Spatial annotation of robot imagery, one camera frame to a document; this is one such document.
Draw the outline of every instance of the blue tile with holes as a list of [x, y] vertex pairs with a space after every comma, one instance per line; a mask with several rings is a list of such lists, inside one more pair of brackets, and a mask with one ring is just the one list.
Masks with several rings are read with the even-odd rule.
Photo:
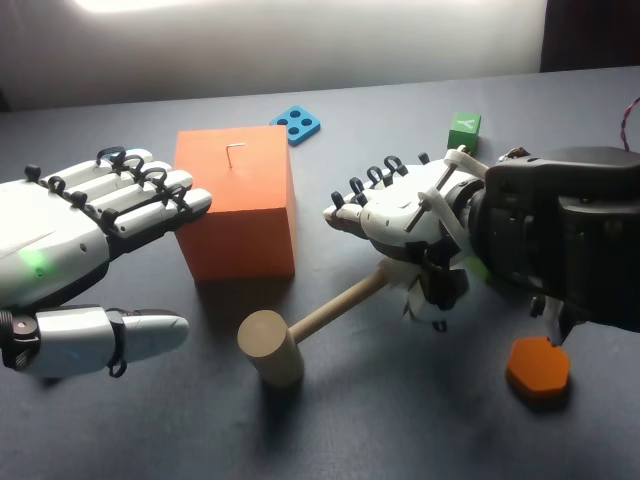
[[289, 145], [300, 145], [311, 135], [320, 130], [320, 121], [297, 105], [269, 122], [269, 125], [284, 125], [287, 127]]

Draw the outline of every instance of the wall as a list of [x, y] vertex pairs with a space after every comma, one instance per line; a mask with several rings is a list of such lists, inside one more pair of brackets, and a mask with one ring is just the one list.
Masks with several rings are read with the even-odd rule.
[[78, 1], [0, 2], [0, 87], [13, 109], [535, 72], [546, 5], [190, 0], [95, 13]]

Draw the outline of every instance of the robotic arm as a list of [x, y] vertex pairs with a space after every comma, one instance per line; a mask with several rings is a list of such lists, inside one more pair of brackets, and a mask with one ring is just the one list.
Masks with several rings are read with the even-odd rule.
[[165, 310], [59, 307], [97, 283], [109, 262], [191, 222], [211, 195], [146, 150], [113, 147], [41, 178], [0, 185], [0, 348], [6, 367], [60, 378], [176, 348], [187, 321]]
[[464, 147], [419, 158], [405, 166], [387, 157], [324, 211], [333, 228], [413, 266], [412, 316], [453, 308], [468, 288], [465, 270], [453, 267], [477, 257], [536, 295], [532, 315], [545, 318], [555, 345], [586, 321], [640, 331], [640, 155], [574, 148], [539, 158], [520, 148], [491, 168]]

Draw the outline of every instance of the green glowing indicator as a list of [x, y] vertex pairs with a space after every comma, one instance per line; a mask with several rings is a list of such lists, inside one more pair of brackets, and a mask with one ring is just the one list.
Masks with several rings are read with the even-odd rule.
[[24, 263], [35, 270], [39, 277], [44, 275], [47, 270], [47, 260], [39, 250], [20, 250], [20, 256]]

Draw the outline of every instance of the wooden mallet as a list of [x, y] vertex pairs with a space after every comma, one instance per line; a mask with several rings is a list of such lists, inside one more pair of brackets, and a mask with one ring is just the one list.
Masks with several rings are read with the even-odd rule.
[[256, 312], [240, 325], [238, 344], [266, 383], [279, 387], [291, 385], [304, 372], [298, 344], [387, 283], [382, 270], [377, 270], [291, 328], [276, 312]]

